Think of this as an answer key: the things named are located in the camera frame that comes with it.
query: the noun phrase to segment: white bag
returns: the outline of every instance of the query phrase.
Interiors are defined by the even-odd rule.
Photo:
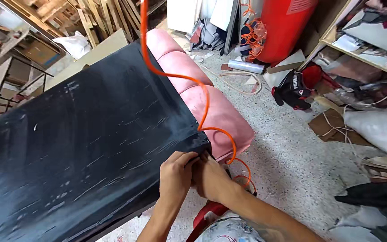
[[[344,122],[387,153],[387,108],[367,112],[347,111],[344,114]]]
[[[76,31],[74,36],[55,38],[53,41],[62,44],[68,53],[77,60],[91,50],[88,38],[84,37],[79,31]]]

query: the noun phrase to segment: finger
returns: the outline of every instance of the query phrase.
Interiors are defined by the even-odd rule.
[[[185,166],[189,162],[189,160],[191,160],[192,158],[195,158],[197,156],[198,156],[198,153],[191,151],[189,153],[182,154],[180,156],[180,158],[178,158],[175,161],[175,163],[182,165],[182,166]]]
[[[195,164],[197,161],[199,161],[200,160],[200,158],[199,157],[196,157],[196,158],[194,158],[193,160],[191,160],[190,162],[188,162],[186,165],[185,165],[185,168],[186,167],[192,167],[192,165],[193,164]]]
[[[207,157],[206,157],[206,155],[205,155],[204,153],[202,153],[202,154],[200,155],[200,158],[201,158],[201,161],[203,161],[203,162],[206,162],[206,161],[207,161]]]
[[[175,162],[178,158],[180,158],[184,153],[181,151],[175,151],[173,152],[166,161],[168,162]]]

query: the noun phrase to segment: pile of fabric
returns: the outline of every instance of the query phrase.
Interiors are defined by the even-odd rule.
[[[361,208],[339,220],[329,230],[332,237],[341,242],[387,242],[387,183],[352,186],[335,199]]]

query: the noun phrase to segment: red air compressor tank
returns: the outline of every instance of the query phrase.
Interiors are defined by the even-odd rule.
[[[272,66],[286,59],[316,5],[317,0],[264,0],[261,20],[267,39],[257,59]]]

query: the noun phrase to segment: cardboard box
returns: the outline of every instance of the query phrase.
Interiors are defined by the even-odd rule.
[[[47,47],[40,41],[34,41],[29,45],[29,48],[22,50],[27,58],[33,62],[41,65],[42,67],[50,67],[56,60],[60,58],[60,55],[51,48]]]

